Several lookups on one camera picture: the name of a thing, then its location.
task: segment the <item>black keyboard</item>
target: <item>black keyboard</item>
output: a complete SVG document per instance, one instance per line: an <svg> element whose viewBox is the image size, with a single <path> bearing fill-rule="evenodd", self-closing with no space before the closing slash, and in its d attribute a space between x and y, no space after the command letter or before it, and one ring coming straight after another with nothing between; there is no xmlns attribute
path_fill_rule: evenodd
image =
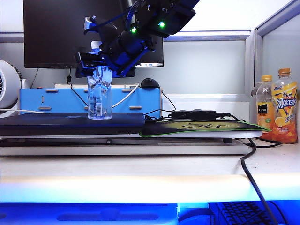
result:
<svg viewBox="0 0 300 225"><path fill-rule="evenodd" d="M218 202L217 208L228 225L274 225L256 202Z"/></svg>

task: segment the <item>white platform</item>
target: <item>white platform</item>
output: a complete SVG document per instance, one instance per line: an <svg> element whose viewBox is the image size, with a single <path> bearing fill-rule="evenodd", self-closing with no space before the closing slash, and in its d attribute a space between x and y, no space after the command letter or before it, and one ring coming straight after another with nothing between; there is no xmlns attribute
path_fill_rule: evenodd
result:
<svg viewBox="0 0 300 225"><path fill-rule="evenodd" d="M266 200L300 199L299 162L300 144L258 149L246 160ZM0 157L0 202L242 200L258 197L240 156Z"/></svg>
<svg viewBox="0 0 300 225"><path fill-rule="evenodd" d="M182 138L251 138L260 137L261 131L258 130L240 130L240 131L193 131L181 132L159 137L182 137ZM36 136L0 136L0 139L16 138L143 138L139 134L131 135L36 135Z"/></svg>
<svg viewBox="0 0 300 225"><path fill-rule="evenodd" d="M236 140L222 139L67 139L77 146L3 147L0 156L82 156L82 155L244 155L250 149Z"/></svg>

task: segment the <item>robotic arm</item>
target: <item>robotic arm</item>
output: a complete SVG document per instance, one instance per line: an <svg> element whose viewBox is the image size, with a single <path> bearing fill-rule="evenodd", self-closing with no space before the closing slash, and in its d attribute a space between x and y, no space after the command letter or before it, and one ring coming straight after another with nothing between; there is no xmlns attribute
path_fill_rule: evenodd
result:
<svg viewBox="0 0 300 225"><path fill-rule="evenodd" d="M145 53L155 51L158 37L167 38L179 32L195 15L193 7L198 1L136 0L118 16L127 14L126 29L120 34L112 23L116 18L96 21L95 17L86 17L85 33L99 33L102 44L98 55L76 54L76 77L92 76L97 66L108 66L113 71L112 77L134 76L130 71L137 61Z"/></svg>

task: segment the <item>power adapter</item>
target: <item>power adapter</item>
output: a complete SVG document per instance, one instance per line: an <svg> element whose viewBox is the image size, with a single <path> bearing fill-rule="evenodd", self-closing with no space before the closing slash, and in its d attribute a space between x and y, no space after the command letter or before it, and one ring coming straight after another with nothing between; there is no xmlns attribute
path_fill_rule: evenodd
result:
<svg viewBox="0 0 300 225"><path fill-rule="evenodd" d="M198 121L205 121L205 120L215 120L217 118L216 111L210 110L180 110L180 111L173 111L171 114L172 120L198 120Z"/></svg>

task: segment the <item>black laptop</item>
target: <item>black laptop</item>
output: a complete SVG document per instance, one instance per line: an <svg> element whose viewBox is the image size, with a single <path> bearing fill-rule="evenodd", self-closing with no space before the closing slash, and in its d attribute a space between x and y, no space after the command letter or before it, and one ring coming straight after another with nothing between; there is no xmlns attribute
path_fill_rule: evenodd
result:
<svg viewBox="0 0 300 225"><path fill-rule="evenodd" d="M113 113L111 120L90 120L87 113L27 113L0 119L2 136L137 134L143 113Z"/></svg>

